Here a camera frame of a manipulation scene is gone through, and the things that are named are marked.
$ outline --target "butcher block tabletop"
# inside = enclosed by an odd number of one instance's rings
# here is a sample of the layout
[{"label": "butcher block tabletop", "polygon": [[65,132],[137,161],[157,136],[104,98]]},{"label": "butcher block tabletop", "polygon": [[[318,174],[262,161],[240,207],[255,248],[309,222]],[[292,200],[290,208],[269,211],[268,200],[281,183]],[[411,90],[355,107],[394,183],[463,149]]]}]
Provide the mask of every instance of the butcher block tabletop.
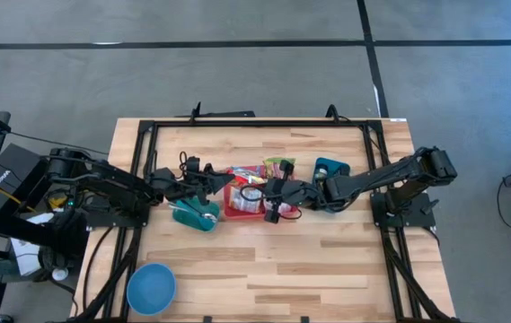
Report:
[{"label": "butcher block tabletop", "polygon": [[[129,171],[140,120],[118,120],[110,164]],[[391,162],[413,153],[408,123],[381,120]],[[215,170],[262,164],[269,157],[295,158],[295,177],[307,181],[319,157],[348,163],[352,174],[368,170],[363,135],[355,127],[161,127],[156,148],[157,167],[169,167],[176,175],[181,151],[199,157],[201,168],[210,162]],[[146,152],[145,148],[140,171]],[[223,190],[209,199],[221,205]],[[393,322],[381,233],[373,224],[368,193],[338,214],[302,211],[300,219],[281,219],[279,224],[226,220],[223,215],[214,231],[202,232],[176,223],[167,204],[153,207],[143,229],[137,266],[166,264],[176,276],[177,292],[164,313],[144,317],[131,310],[129,321],[197,322],[211,316],[214,322],[293,322],[307,316],[311,322]],[[87,260],[105,231],[90,233],[75,295],[80,313],[83,289],[87,288],[89,303],[110,275],[118,229],[101,244],[84,286]],[[420,228],[407,228],[405,233],[415,277],[438,308],[454,316],[436,240]],[[122,279],[116,289],[112,316],[119,315],[124,283]],[[401,278],[400,288],[409,316]]]}]

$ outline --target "black metal frame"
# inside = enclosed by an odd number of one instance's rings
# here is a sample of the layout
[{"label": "black metal frame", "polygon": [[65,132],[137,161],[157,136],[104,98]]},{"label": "black metal frame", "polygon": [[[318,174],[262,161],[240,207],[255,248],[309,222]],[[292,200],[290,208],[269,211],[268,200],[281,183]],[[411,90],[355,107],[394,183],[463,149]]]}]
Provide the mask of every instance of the black metal frame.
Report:
[{"label": "black metal frame", "polygon": [[[137,174],[137,165],[140,162],[140,155],[143,151],[143,141],[144,136],[149,133],[150,134],[150,144],[147,147],[147,155],[146,155],[146,163],[145,163],[145,169],[144,169],[144,176],[145,174],[149,173],[150,171],[153,171],[150,169],[151,165],[153,164],[151,159],[156,156],[156,143],[157,143],[157,136],[159,134],[159,129],[162,127],[356,127],[359,129],[364,138],[365,147],[366,147],[366,157],[367,162],[370,170],[374,170],[376,168],[375,163],[375,157],[374,157],[374,150],[373,150],[373,143],[371,138],[371,131],[374,131],[376,134],[376,140],[378,143],[378,146],[381,148],[381,157],[383,161],[383,165],[388,164],[388,161],[383,158],[384,155],[387,154],[386,150],[386,144],[384,141],[384,135],[383,135],[383,125],[381,120],[376,119],[343,119],[339,117],[339,113],[335,109],[334,106],[329,106],[327,110],[326,118],[332,118],[332,119],[325,119],[325,120],[257,120],[257,119],[251,119],[251,118],[245,118],[245,119],[208,119],[208,118],[202,118],[202,119],[196,119],[196,116],[198,115],[198,109],[197,111],[193,111],[191,113],[191,117],[189,119],[181,119],[181,120],[159,120],[159,121],[153,121],[153,120],[144,120],[140,121],[139,128],[137,130],[137,140],[136,140],[136,149],[134,151],[134,155],[132,158],[132,166],[131,166],[131,173]],[[408,321],[409,319],[421,319],[421,312],[418,302],[418,296],[422,293],[423,300],[427,299],[424,292],[422,292],[422,289],[420,289],[420,286],[418,286],[415,278],[412,276],[411,266],[410,266],[410,257],[409,257],[409,250],[407,248],[407,241],[405,238],[404,231],[401,227],[395,228],[397,233],[397,242],[399,245],[399,251],[401,253],[400,257],[400,264],[397,262],[393,262],[392,257],[396,255],[396,252],[394,250],[389,250],[388,244],[391,244],[391,235],[389,232],[389,228],[386,225],[379,225],[380,231],[381,231],[381,238],[383,241],[383,250],[385,254],[385,264],[387,267],[387,274],[389,276],[389,285],[390,285],[390,291],[392,296],[392,304],[393,304],[393,310],[395,314],[395,318],[398,322],[400,321]],[[118,263],[122,255],[123,246],[125,244],[125,237],[126,237],[126,229],[120,228],[119,229],[119,235],[116,242],[116,249],[114,253],[113,263],[111,272],[114,272],[118,268]],[[141,237],[141,229],[134,229],[134,238],[137,240],[137,243]],[[127,279],[133,274],[135,271],[137,264],[137,257],[134,257],[131,259],[131,264],[129,266]],[[401,296],[399,291],[399,283],[397,279],[397,275],[395,272],[395,268],[399,270],[401,273],[401,276],[405,279],[405,281],[408,284],[408,291],[409,291],[409,299],[410,299],[410,308],[411,312],[413,314],[412,318],[406,318],[403,313],[403,308],[401,304]],[[110,295],[108,300],[106,301],[104,305],[104,312],[103,317],[109,318],[111,313],[111,306],[113,303],[114,293]],[[126,301],[126,294],[124,293],[124,297],[122,300],[121,305],[121,314],[120,317],[122,319],[127,320],[128,319],[128,304]]]}]

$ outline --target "wire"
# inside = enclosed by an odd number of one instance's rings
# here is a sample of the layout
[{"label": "wire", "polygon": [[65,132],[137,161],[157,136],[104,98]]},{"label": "wire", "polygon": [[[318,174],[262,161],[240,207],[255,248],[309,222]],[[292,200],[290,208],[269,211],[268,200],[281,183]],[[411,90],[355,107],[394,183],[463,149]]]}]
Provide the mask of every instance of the wire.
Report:
[{"label": "wire", "polygon": [[359,195],[360,195],[360,192],[359,194],[357,193],[353,193],[352,194],[354,197],[351,198],[345,205],[343,205],[342,207],[339,207],[339,208],[332,208],[330,206],[328,206],[328,208],[332,211],[332,212],[342,212],[342,211],[345,211],[347,210],[353,203],[355,203],[355,201],[357,201]]},{"label": "wire", "polygon": [[14,184],[8,183],[7,180],[2,181],[0,184],[9,186],[10,188],[14,188],[14,189],[18,188]]},{"label": "wire", "polygon": [[[345,120],[347,120],[348,122],[351,122],[351,120],[347,117],[344,117],[344,116],[339,116],[339,118],[344,118]],[[371,143],[377,148],[377,150],[379,151],[379,153],[384,157],[384,159],[388,162],[388,163],[391,163],[391,160],[389,159],[389,155],[387,155],[386,152],[384,152],[381,147],[379,147],[379,145],[373,140],[373,138],[371,138],[371,136],[369,136],[369,140],[371,140]]]},{"label": "wire", "polygon": [[[180,179],[186,174],[191,174],[191,175],[195,175],[198,177],[202,177],[204,179],[209,179],[208,175],[204,175],[204,174],[201,174],[201,173],[198,173],[195,171],[187,170],[187,153],[185,153],[184,151],[180,152],[180,170],[181,170],[181,175],[179,177],[176,177],[176,179]],[[225,175],[227,175],[227,173],[218,173],[218,172],[211,171],[211,172],[209,172],[209,175],[211,175],[211,176],[225,176]]]},{"label": "wire", "polygon": [[430,235],[433,236],[433,238],[435,238],[436,240],[436,244],[441,247],[441,240],[438,238],[438,236],[436,235],[436,233],[433,231],[432,228],[430,227],[423,227],[423,230],[427,231]]},{"label": "wire", "polygon": [[303,212],[301,212],[301,210],[298,207],[297,207],[297,211],[299,211],[299,215],[296,217],[284,216],[283,214],[279,214],[279,216],[285,220],[297,220],[303,216]]},{"label": "wire", "polygon": [[60,142],[53,141],[53,140],[41,139],[41,138],[34,137],[34,136],[31,136],[31,135],[22,135],[22,134],[15,133],[14,131],[12,131],[10,134],[17,135],[17,136],[20,136],[20,137],[23,137],[23,138],[32,139],[32,140],[38,140],[38,141],[41,141],[41,142],[44,142],[44,143],[59,144],[59,145],[63,145],[63,146],[70,146],[70,147],[74,147],[74,148],[79,148],[79,149],[86,150],[88,152],[100,153],[100,154],[104,154],[104,155],[110,154],[110,153],[96,151],[95,149],[85,148],[85,147],[78,146],[78,145],[75,145],[75,144],[60,143]]},{"label": "wire", "polygon": [[5,167],[1,163],[0,163],[0,167],[4,168],[4,170],[9,170],[15,178],[17,178],[21,183],[23,183],[23,179],[20,179],[20,177],[15,173],[15,171],[13,171],[12,169],[10,169],[8,167]]},{"label": "wire", "polygon": [[[17,203],[18,205],[21,205],[22,204],[22,201],[20,201],[17,197],[11,195],[10,193],[4,191],[3,189],[0,188],[0,194],[3,194],[5,195],[7,198],[11,199],[12,201],[14,201],[15,203]],[[25,206],[25,208],[27,208],[28,210],[34,212],[34,213],[37,213],[38,211],[34,210],[32,207],[29,207],[29,206]]]},{"label": "wire", "polygon": [[65,157],[65,156],[41,155],[40,158],[57,159],[57,160],[71,161],[71,162],[87,162],[90,164],[103,165],[102,163],[99,163],[98,161],[93,161],[91,159],[81,159],[81,158],[73,158],[73,157]]},{"label": "wire", "polygon": [[[243,191],[246,189],[246,188],[252,188],[252,189],[257,189],[259,192],[261,192],[261,196],[260,197],[255,197],[255,198],[250,198],[250,197],[246,197],[244,194],[243,194]],[[297,189],[294,189],[293,191],[291,192],[287,192],[287,193],[281,193],[281,194],[275,194],[275,195],[271,195],[271,196],[266,196],[266,195],[263,195],[263,188],[256,185],[256,184],[250,184],[250,185],[243,185],[240,189],[239,189],[239,195],[241,196],[242,199],[244,199],[245,201],[248,201],[248,202],[259,202],[259,201],[262,201],[264,199],[269,199],[269,198],[278,198],[278,197],[284,197],[284,196],[292,196],[293,194],[301,191],[301,190],[306,190],[306,189],[309,189],[309,188],[297,188]]]},{"label": "wire", "polygon": [[508,224],[507,220],[503,217],[503,214],[500,212],[500,189],[503,187],[503,184],[505,183],[505,178],[503,178],[500,181],[500,184],[498,185],[498,191],[497,191],[497,210],[498,210],[498,216],[500,217],[500,220],[509,228],[511,228],[511,225]]},{"label": "wire", "polygon": [[101,243],[103,242],[105,237],[107,237],[107,235],[110,234],[111,229],[113,229],[113,227],[110,227],[108,230],[106,230],[103,233],[103,235],[101,236],[100,240],[97,241],[97,244],[95,245],[95,248],[93,249],[92,256],[90,257],[90,261],[87,263],[87,268],[85,270],[85,278],[84,278],[84,297],[83,297],[84,310],[87,309],[87,282],[88,282],[88,279],[90,276],[90,271],[92,270],[93,259],[95,258],[95,254],[97,254],[97,250],[100,249]]},{"label": "wire", "polygon": [[77,317],[77,311],[79,311],[79,308],[77,307],[77,302],[75,302],[75,289],[73,289],[72,287],[69,287],[65,284],[62,284],[62,283],[59,283],[59,282],[56,282],[55,279],[53,279],[52,277],[49,278],[49,281],[54,284],[55,286],[63,289],[64,291],[66,292],[69,292],[72,294],[72,303],[75,305],[75,313],[74,313],[74,317]]}]

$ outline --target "red container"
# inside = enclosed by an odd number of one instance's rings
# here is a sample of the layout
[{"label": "red container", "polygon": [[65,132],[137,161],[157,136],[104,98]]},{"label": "red container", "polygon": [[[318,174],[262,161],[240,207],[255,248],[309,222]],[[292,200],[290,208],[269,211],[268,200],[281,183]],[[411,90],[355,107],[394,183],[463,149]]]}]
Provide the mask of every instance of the red container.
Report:
[{"label": "red container", "polygon": [[[265,178],[265,166],[244,166],[242,168],[246,170],[253,170],[257,171],[259,167],[258,173]],[[223,203],[224,203],[224,210],[225,210],[225,217],[229,220],[262,220],[265,216],[265,205],[263,204],[263,201],[260,201],[260,212],[259,213],[250,213],[250,212],[244,212],[240,210],[235,210],[231,206],[229,206],[229,198],[231,195],[231,185],[225,185],[223,188]],[[291,206],[291,211],[287,213],[283,213],[284,216],[292,216],[297,212],[297,208],[295,206]]]}]

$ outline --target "black cable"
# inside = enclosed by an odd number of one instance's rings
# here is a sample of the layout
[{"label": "black cable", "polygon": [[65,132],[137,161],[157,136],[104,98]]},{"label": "black cable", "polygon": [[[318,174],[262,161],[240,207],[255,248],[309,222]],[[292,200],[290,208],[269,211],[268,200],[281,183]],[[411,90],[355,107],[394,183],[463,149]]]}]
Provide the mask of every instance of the black cable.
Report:
[{"label": "black cable", "polygon": [[298,207],[297,207],[297,211],[299,211],[299,215],[296,217],[284,216],[283,214],[279,214],[279,216],[285,220],[297,220],[303,216],[303,212],[301,212],[301,210]]},{"label": "black cable", "polygon": [[438,238],[438,236],[436,235],[436,233],[430,228],[430,227],[422,227],[423,230],[427,231],[430,235],[433,236],[433,238],[435,238],[436,240],[436,244],[441,247],[441,240]]},{"label": "black cable", "polygon": [[58,159],[58,160],[62,160],[62,161],[71,161],[71,162],[87,162],[92,165],[109,166],[109,165],[102,164],[99,161],[94,161],[91,159],[73,158],[73,157],[56,156],[56,155],[41,155],[40,158]]},{"label": "black cable", "polygon": [[9,170],[15,178],[17,178],[21,183],[23,183],[23,179],[20,179],[20,177],[11,168],[5,167],[4,165],[2,165],[2,163],[0,163],[0,167],[2,167],[4,170]]},{"label": "black cable", "polygon": [[1,183],[0,183],[0,185],[7,185],[7,186],[9,186],[9,187],[11,187],[11,188],[17,188],[15,185],[10,184],[10,183],[8,183],[7,181],[3,181],[3,182],[1,182]]},{"label": "black cable", "polygon": [[355,201],[357,201],[357,199],[359,198],[359,195],[361,195],[361,193],[359,192],[359,194],[356,194],[356,193],[353,193],[353,195],[355,197],[351,198],[345,205],[341,206],[341,207],[338,207],[338,208],[333,208],[333,207],[330,207],[328,206],[328,209],[330,209],[332,212],[342,212],[342,211],[345,211],[347,210],[353,203],[355,203]]},{"label": "black cable", "polygon": [[[339,116],[339,118],[344,118],[345,120],[347,120],[348,122],[352,122],[349,118],[347,117],[344,117],[344,116]],[[391,160],[389,159],[389,155],[387,155],[386,152],[384,152],[381,147],[379,147],[379,145],[373,140],[373,138],[371,138],[371,136],[369,136],[369,140],[371,140],[371,143],[377,148],[377,150],[379,151],[379,153],[384,157],[384,159],[391,163]]]},{"label": "black cable", "polygon": [[[261,192],[261,196],[260,197],[255,197],[255,198],[250,198],[250,197],[246,197],[243,193],[243,191],[246,189],[246,188],[252,188],[252,189],[256,189],[258,190],[259,192]],[[300,191],[302,188],[298,188],[296,189],[293,193],[296,193],[298,191]],[[245,201],[247,202],[260,202],[266,198],[277,198],[277,197],[282,197],[282,196],[286,196],[287,193],[282,193],[282,194],[275,194],[275,195],[272,195],[272,196],[266,196],[266,195],[263,195],[263,188],[261,186],[259,186],[258,184],[249,184],[249,185],[243,185],[241,188],[239,188],[239,196],[244,199]]]},{"label": "black cable", "polygon": [[[185,153],[184,151],[180,152],[180,170],[181,170],[181,175],[176,177],[176,179],[180,179],[186,174],[191,174],[191,175],[195,175],[198,177],[202,177],[204,179],[209,179],[208,175],[203,175],[203,174],[195,172],[195,171],[187,170],[187,153]],[[227,175],[227,173],[217,173],[217,172],[212,171],[212,172],[209,172],[209,175],[211,175],[211,176],[225,176],[225,175]]]},{"label": "black cable", "polygon": [[107,237],[107,235],[111,232],[111,229],[113,227],[110,227],[108,230],[106,230],[103,235],[101,236],[100,240],[97,241],[97,244],[95,245],[95,248],[93,249],[92,256],[90,257],[90,261],[87,263],[87,268],[85,270],[85,277],[84,277],[84,295],[83,295],[83,305],[84,310],[87,308],[87,282],[90,276],[90,271],[92,270],[92,263],[93,259],[95,258],[95,254],[97,254],[97,251],[100,249],[101,243]]},{"label": "black cable", "polygon": [[505,183],[505,178],[503,178],[500,181],[500,184],[498,185],[498,191],[497,191],[497,210],[498,210],[498,216],[500,217],[500,220],[509,228],[511,228],[511,225],[508,224],[507,220],[503,217],[503,214],[500,212],[500,189],[503,187],[503,184]]},{"label": "black cable", "polygon": [[63,289],[64,291],[66,292],[69,292],[72,294],[72,303],[75,305],[75,313],[74,313],[74,317],[77,316],[77,311],[79,310],[79,307],[77,307],[77,302],[75,302],[75,289],[65,285],[65,284],[62,284],[62,283],[59,283],[59,282],[56,282],[55,279],[53,279],[53,277],[50,277],[48,279],[52,284],[54,284],[55,286]]},{"label": "black cable", "polygon": [[94,150],[94,149],[90,149],[90,148],[85,148],[85,147],[82,147],[82,146],[79,146],[79,145],[75,145],[75,144],[60,143],[60,142],[53,141],[53,140],[47,140],[47,139],[37,138],[37,137],[31,136],[31,135],[22,135],[22,134],[15,133],[14,131],[10,132],[10,134],[12,134],[12,135],[17,135],[17,136],[20,136],[20,137],[23,137],[23,138],[32,139],[32,140],[38,140],[38,141],[41,141],[41,142],[44,142],[44,143],[49,143],[49,144],[59,144],[59,145],[63,145],[63,146],[70,146],[70,147],[74,147],[74,148],[79,148],[79,149],[86,150],[86,151],[88,151],[88,152],[100,153],[100,154],[104,154],[104,155],[108,155],[108,154],[110,154],[110,153],[105,153],[105,152],[96,151],[96,150]]}]

